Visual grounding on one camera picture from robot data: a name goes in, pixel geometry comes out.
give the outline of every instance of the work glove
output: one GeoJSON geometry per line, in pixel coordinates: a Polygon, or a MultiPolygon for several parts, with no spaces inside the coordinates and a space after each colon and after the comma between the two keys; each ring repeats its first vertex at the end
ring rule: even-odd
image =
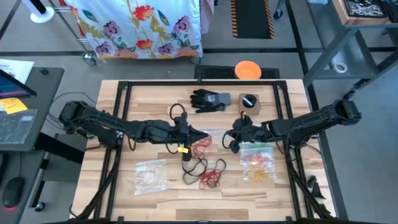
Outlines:
{"type": "Polygon", "coordinates": [[[191,95],[192,107],[199,109],[196,110],[196,113],[224,111],[225,107],[231,104],[229,93],[216,93],[200,89],[194,90],[193,94],[191,95]]]}

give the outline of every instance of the black desk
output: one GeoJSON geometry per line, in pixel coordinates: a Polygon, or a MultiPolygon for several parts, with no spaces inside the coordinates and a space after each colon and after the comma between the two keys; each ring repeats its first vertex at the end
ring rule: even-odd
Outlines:
{"type": "Polygon", "coordinates": [[[22,101],[30,109],[38,109],[35,121],[32,125],[29,135],[27,136],[24,144],[0,144],[0,152],[9,155],[9,163],[4,173],[4,177],[0,184],[0,197],[4,186],[8,180],[17,177],[19,174],[20,161],[19,155],[22,155],[22,172],[21,175],[25,178],[25,186],[22,193],[20,204],[14,210],[7,210],[0,202],[0,223],[19,223],[22,212],[29,198],[29,194],[34,186],[37,173],[42,165],[45,151],[60,154],[56,151],[62,151],[67,146],[44,133],[41,129],[45,122],[45,118],[54,96],[58,90],[64,70],[62,68],[46,68],[48,74],[43,75],[40,70],[42,68],[33,68],[26,85],[36,91],[35,98],[26,98],[22,101]]]}

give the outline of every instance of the computer monitor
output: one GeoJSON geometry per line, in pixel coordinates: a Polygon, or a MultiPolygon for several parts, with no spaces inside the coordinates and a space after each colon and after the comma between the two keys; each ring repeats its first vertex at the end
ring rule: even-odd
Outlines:
{"type": "Polygon", "coordinates": [[[0,69],[0,99],[36,96],[36,92],[0,69]]]}

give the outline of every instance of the yellow tag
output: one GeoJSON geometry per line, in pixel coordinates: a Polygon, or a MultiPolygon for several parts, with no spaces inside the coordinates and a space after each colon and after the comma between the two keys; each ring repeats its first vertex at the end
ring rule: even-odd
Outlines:
{"type": "Polygon", "coordinates": [[[1,99],[0,105],[4,108],[7,114],[13,114],[27,110],[25,104],[18,98],[1,99]]]}
{"type": "Polygon", "coordinates": [[[188,149],[187,149],[187,148],[184,148],[184,147],[178,147],[178,148],[177,148],[177,151],[178,151],[178,152],[183,152],[183,153],[188,153],[188,149]]]}

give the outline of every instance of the concrete floor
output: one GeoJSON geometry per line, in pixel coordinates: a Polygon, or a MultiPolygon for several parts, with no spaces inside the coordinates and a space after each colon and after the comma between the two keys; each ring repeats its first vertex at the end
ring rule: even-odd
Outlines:
{"type": "MultiPolygon", "coordinates": [[[[0,2],[0,26],[6,20],[9,11],[17,0],[0,2]]],[[[275,8],[276,0],[270,0],[275,8]]],[[[320,41],[313,26],[305,0],[292,1],[292,7],[305,48],[320,48],[320,41]]],[[[67,15],[70,24],[75,21],[67,15]]],[[[249,48],[249,47],[295,47],[294,37],[287,13],[274,21],[274,40],[234,39],[231,35],[229,0],[219,0],[215,21],[209,34],[203,35],[205,48],[249,48]]],[[[380,29],[362,30],[370,47],[392,47],[388,36],[382,36],[380,29]]],[[[16,15],[0,40],[0,53],[4,52],[58,52],[81,50],[73,36],[58,17],[46,24],[33,24],[29,12],[20,5],[16,15]]],[[[319,53],[306,53],[311,65],[319,53]]],[[[377,62],[388,53],[374,53],[377,62]]],[[[35,56],[2,57],[15,60],[31,60],[38,67],[62,67],[65,69],[58,95],[69,91],[83,91],[96,99],[105,79],[141,79],[141,78],[193,78],[194,65],[189,59],[163,61],[108,60],[99,61],[97,66],[87,66],[79,56],[35,56]]],[[[204,65],[235,65],[241,60],[252,60],[262,67],[279,68],[281,78],[302,78],[300,60],[296,53],[280,54],[206,54],[204,65]]],[[[357,93],[354,100],[363,114],[361,122],[355,126],[337,126],[326,132],[332,151],[336,172],[350,220],[398,223],[395,212],[398,210],[398,171],[396,159],[398,151],[395,110],[397,109],[398,90],[395,75],[391,70],[376,82],[357,93]]],[[[320,106],[330,104],[342,97],[356,80],[322,80],[314,83],[320,106]]],[[[84,100],[84,96],[68,95],[57,101],[51,113],[58,115],[63,104],[69,100],[84,100]]],[[[43,132],[54,135],[60,131],[45,124],[43,132]]],[[[66,220],[68,208],[72,203],[76,184],[46,184],[41,201],[47,202],[47,208],[35,213],[27,208],[21,224],[44,223],[66,220]],[[50,198],[57,192],[57,198],[50,198]]]]}

